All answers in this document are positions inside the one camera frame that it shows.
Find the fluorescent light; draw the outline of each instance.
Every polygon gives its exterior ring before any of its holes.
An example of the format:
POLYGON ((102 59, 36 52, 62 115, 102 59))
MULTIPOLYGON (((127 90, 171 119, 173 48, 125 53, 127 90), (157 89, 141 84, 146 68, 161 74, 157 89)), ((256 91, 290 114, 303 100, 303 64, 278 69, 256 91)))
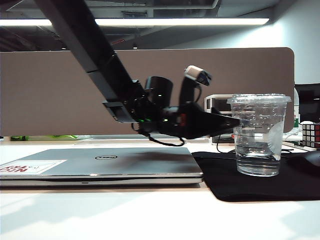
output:
MULTIPOLYGON (((263 25, 269 18, 99 18, 95 22, 110 27, 263 25)), ((51 26, 48 19, 0 19, 0 26, 51 26)))
POLYGON ((48 19, 0 19, 0 26, 51 26, 48 19))
POLYGON ((110 27, 147 26, 212 26, 212 25, 263 25, 269 18, 100 18, 95 22, 110 27))

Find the beige partition panel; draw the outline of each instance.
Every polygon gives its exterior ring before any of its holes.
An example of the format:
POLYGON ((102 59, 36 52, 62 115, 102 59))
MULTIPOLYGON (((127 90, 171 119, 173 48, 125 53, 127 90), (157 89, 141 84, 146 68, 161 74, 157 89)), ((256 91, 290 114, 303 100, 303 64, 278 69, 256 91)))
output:
MULTIPOLYGON (((294 54, 289 48, 120 50, 133 79, 172 80, 171 105, 178 104, 184 69, 195 65, 213 76, 200 104, 212 94, 294 95, 294 54)), ((0 53, 0 135, 134 134, 101 104, 99 90, 69 51, 0 53)), ((285 131, 293 127, 289 103, 285 131)))

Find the laptop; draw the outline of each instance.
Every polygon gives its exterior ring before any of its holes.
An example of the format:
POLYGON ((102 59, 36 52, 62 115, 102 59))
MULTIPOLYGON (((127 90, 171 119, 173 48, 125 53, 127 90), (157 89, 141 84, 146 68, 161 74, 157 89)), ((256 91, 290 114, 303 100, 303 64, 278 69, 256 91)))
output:
POLYGON ((185 147, 49 149, 0 165, 2 187, 187 185, 203 173, 185 147))

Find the black monitor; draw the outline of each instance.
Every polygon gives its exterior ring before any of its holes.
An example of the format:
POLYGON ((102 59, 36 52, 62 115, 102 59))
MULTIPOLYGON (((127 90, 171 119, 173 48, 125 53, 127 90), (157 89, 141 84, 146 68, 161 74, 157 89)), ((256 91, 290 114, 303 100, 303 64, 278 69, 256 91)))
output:
POLYGON ((300 121, 320 122, 320 83, 296 84, 300 121))

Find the clear plastic cup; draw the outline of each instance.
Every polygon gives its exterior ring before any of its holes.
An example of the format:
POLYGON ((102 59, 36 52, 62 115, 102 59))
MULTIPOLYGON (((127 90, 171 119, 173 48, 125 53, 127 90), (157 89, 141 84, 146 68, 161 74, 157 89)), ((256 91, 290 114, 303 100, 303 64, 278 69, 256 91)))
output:
POLYGON ((282 136, 289 96, 284 94, 234 94, 227 100, 232 117, 236 166, 240 173, 271 177, 279 174, 282 136))

